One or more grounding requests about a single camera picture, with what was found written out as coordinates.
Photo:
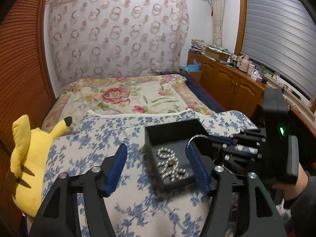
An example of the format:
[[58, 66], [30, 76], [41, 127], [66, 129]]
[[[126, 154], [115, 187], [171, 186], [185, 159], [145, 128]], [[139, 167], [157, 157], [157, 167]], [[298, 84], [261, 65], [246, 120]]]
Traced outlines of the right hand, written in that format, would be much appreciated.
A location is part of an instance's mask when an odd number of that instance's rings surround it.
[[300, 194], [306, 189], [308, 185], [308, 175], [302, 168], [301, 164], [299, 164], [299, 173], [297, 182], [295, 185], [289, 185], [285, 183], [274, 183], [272, 185], [273, 189], [283, 190], [284, 199], [286, 201], [295, 199], [299, 197]]

